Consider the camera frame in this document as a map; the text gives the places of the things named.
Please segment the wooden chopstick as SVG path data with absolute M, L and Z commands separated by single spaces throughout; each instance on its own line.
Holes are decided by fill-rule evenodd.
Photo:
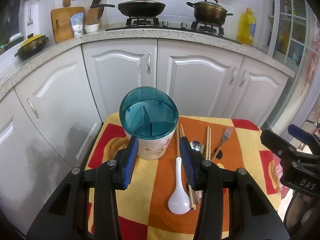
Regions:
M 180 124 L 180 126 L 179 126 L 179 132 L 180 132 L 180 137 L 185 137 L 185 132 L 184 132 L 182 124 Z
M 208 134 L 208 156 L 207 160 L 211 160 L 211 145 L 212 145 L 212 129 L 209 127 L 209 134 Z
M 194 200 L 194 192 L 191 186 L 188 184 L 188 191 L 189 191 L 189 199 L 190 199 L 190 208 L 196 210 L 196 204 Z
M 210 127 L 209 127 L 209 126 L 207 126 L 207 131 L 206 131 L 205 160 L 208 160 L 208 153 L 209 153 L 209 139 L 210 139 Z
M 177 157 L 180 157 L 180 133 L 179 126 L 176 127 L 176 154 Z

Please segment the white ceramic soup spoon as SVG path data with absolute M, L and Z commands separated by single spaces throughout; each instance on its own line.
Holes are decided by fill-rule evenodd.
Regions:
M 190 211 L 190 199 L 182 184 L 182 158 L 175 160 L 175 181 L 176 186 L 173 194 L 168 200 L 169 210 L 176 215 L 183 215 Z

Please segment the metal spoon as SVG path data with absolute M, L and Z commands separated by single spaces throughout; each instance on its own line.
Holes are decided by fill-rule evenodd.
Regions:
M 193 140 L 190 142 L 190 146 L 191 146 L 191 149 L 194 151 L 194 152 L 197 152 L 199 154 L 202 154 L 202 144 L 197 141 L 197 140 Z

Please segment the teal-lidded floral utensil holder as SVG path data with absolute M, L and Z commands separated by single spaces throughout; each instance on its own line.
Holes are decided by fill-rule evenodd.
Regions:
M 165 154 L 175 133 L 178 109 L 163 91 L 142 86 L 123 98 L 119 118 L 128 138 L 138 138 L 138 156 L 156 160 Z

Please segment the orange yellow red tablecloth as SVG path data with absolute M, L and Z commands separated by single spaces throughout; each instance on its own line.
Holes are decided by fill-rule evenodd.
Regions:
M 212 130 L 212 148 L 216 148 L 227 127 L 233 131 L 216 155 L 220 168 L 245 168 L 267 195 L 273 207 L 280 206 L 281 194 L 273 154 L 261 144 L 261 130 L 245 119 L 182 116 L 179 119 L 190 141 L 205 142 L 206 130 Z M 88 158 L 86 168 L 97 168 L 125 148 L 128 138 L 118 113 L 110 115 L 102 127 Z M 137 158 L 131 184 L 117 191 L 117 206 L 123 239 L 192 239 L 199 210 L 183 215 L 169 211 L 168 200 L 175 189 L 177 138 L 172 137 L 165 154 L 156 160 Z

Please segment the black gas stove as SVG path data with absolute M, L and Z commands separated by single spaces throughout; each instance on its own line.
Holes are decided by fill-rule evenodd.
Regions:
M 171 29 L 187 31 L 191 33 L 198 33 L 202 35 L 222 38 L 227 41 L 242 44 L 241 42 L 228 38 L 225 36 L 223 27 L 219 27 L 215 24 L 206 24 L 199 21 L 193 21 L 191 24 L 188 23 L 172 23 L 168 21 L 160 21 L 157 17 L 143 18 L 143 17 L 129 17 L 125 23 L 113 23 L 106 26 L 106 30 L 118 30 L 118 29 Z

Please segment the yellow cooking oil bottle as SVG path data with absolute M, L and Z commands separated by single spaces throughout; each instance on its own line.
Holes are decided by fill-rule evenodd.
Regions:
M 247 8 L 240 16 L 237 41 L 251 46 L 254 40 L 256 19 L 251 8 Z

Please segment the bronze stockpot with lid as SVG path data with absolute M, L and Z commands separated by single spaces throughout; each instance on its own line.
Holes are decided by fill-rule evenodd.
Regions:
M 219 5 L 218 0 L 204 0 L 196 3 L 187 2 L 186 5 L 194 9 L 194 18 L 197 22 L 204 24 L 224 25 L 227 16 L 233 16 L 232 13 Z

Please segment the small white bowl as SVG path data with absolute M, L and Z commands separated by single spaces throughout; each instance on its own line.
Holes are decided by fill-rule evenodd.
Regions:
M 87 24 L 84 26 L 86 33 L 93 33 L 99 30 L 99 23 L 96 24 Z

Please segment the black wok with lid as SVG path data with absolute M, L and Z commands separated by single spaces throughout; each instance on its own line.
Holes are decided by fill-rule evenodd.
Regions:
M 118 5 L 102 3 L 95 4 L 91 6 L 91 9 L 99 7 L 117 8 L 123 15 L 127 17 L 153 18 L 160 15 L 165 6 L 166 4 L 157 1 L 132 0 L 119 3 Z

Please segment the wooden cutting board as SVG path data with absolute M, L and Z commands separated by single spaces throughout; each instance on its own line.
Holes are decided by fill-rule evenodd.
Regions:
M 57 8 L 50 12 L 55 43 L 60 43 L 74 37 L 71 28 L 71 17 L 79 12 L 85 12 L 84 7 Z

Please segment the wooden knife block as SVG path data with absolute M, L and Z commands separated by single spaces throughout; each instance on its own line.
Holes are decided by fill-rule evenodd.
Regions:
M 93 25 L 99 24 L 101 27 L 101 16 L 103 14 L 103 7 L 93 7 L 96 4 L 100 4 L 103 0 L 93 0 L 91 6 L 88 9 L 88 12 L 84 19 L 84 25 Z

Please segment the white plastic pouch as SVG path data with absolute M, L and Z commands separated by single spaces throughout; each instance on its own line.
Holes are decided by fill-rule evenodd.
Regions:
M 76 13 L 71 17 L 71 28 L 73 30 L 74 37 L 78 37 L 83 34 L 83 21 L 83 12 Z

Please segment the yellow-lidded black casserole pot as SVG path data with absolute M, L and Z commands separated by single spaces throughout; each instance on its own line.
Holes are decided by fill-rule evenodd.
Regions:
M 42 51 L 48 43 L 49 38 L 46 35 L 34 35 L 31 33 L 27 36 L 27 40 L 23 42 L 14 57 L 18 57 L 24 61 Z

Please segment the wooden-handled metal fork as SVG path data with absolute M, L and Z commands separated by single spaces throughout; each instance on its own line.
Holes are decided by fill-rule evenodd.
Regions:
M 215 150 L 213 156 L 211 157 L 211 161 L 213 161 L 216 158 L 222 145 L 230 138 L 232 131 L 233 131 L 233 127 L 227 127 L 226 130 L 223 132 L 220 142 L 218 144 L 218 147 Z

